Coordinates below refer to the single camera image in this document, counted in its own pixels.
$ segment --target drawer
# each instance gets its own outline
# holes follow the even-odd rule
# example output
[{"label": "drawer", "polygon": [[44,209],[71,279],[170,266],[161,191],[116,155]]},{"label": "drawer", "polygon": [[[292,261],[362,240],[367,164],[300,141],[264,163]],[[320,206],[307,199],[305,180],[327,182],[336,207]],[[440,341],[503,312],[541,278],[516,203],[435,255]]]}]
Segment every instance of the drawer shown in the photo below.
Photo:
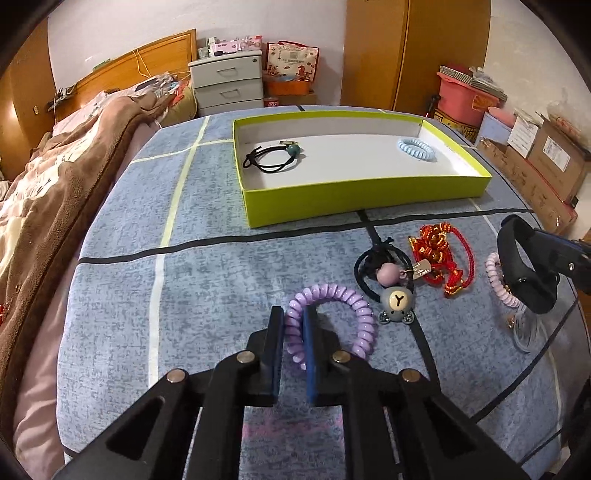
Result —
[{"label": "drawer", "polygon": [[237,80],[262,78],[260,56],[211,61],[201,65],[194,65],[190,70],[194,88],[235,82]]},{"label": "drawer", "polygon": [[263,98],[262,80],[240,80],[195,89],[199,108]]},{"label": "drawer", "polygon": [[200,108],[199,116],[214,115],[216,113],[232,112],[234,110],[246,110],[249,108],[262,108],[262,100],[247,100],[246,102],[227,103],[225,105],[211,106],[209,108]]}]

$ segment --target red braided bracelet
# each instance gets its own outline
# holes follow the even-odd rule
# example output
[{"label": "red braided bracelet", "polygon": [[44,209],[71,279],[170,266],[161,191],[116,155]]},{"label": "red braided bracelet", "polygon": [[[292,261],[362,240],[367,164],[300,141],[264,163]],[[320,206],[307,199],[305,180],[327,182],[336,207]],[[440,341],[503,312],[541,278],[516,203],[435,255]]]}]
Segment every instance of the red braided bracelet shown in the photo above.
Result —
[{"label": "red braided bracelet", "polygon": [[[417,262],[427,259],[431,264],[431,273],[425,275],[426,282],[431,285],[441,285],[445,277],[443,269],[449,271],[450,275],[443,286],[446,297],[451,297],[461,289],[468,287],[474,280],[474,256],[470,245],[463,235],[453,225],[442,222],[438,225],[423,225],[419,230],[420,237],[408,237],[408,241],[413,249],[414,259]],[[453,233],[464,246],[470,262],[470,272],[468,278],[462,281],[464,272],[457,267],[453,261],[452,251],[446,240],[447,233]]]}]

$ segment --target white wall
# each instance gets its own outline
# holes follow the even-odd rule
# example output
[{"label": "white wall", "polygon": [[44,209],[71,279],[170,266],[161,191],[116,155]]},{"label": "white wall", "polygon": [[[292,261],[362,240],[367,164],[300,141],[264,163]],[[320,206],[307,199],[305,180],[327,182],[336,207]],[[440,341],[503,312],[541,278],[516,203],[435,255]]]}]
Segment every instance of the white wall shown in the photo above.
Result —
[{"label": "white wall", "polygon": [[106,59],[191,28],[198,39],[260,34],[320,47],[314,90],[337,105],[345,15],[346,0],[64,0],[49,16],[51,67],[65,87]]},{"label": "white wall", "polygon": [[[503,87],[507,107],[547,115],[550,102],[562,99],[591,112],[591,92],[569,55],[546,25],[519,0],[491,1],[491,30],[485,71]],[[591,228],[591,177],[579,191],[579,218],[570,231],[580,238]]]}]

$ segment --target white drawer cabinet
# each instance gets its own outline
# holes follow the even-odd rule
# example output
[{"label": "white drawer cabinet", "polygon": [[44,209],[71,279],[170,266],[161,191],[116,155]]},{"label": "white drawer cabinet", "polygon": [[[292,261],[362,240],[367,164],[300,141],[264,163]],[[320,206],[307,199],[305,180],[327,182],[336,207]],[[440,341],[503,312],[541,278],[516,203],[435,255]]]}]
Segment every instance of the white drawer cabinet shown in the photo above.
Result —
[{"label": "white drawer cabinet", "polygon": [[189,64],[199,115],[263,106],[262,52],[243,51]]}]

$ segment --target pink spiral hair tie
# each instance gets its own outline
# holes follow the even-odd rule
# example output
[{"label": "pink spiral hair tie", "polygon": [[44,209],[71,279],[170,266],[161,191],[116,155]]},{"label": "pink spiral hair tie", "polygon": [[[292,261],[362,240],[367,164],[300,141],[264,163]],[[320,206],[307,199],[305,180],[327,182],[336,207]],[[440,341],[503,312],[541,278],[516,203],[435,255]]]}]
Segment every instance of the pink spiral hair tie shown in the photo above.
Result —
[{"label": "pink spiral hair tie", "polygon": [[486,259],[486,274],[488,275],[488,281],[491,282],[491,287],[495,291],[496,296],[499,297],[500,301],[507,305],[509,308],[516,309],[521,305],[520,300],[512,295],[501,282],[501,277],[496,269],[497,265],[501,264],[499,260],[499,254],[497,252],[491,253]]}]

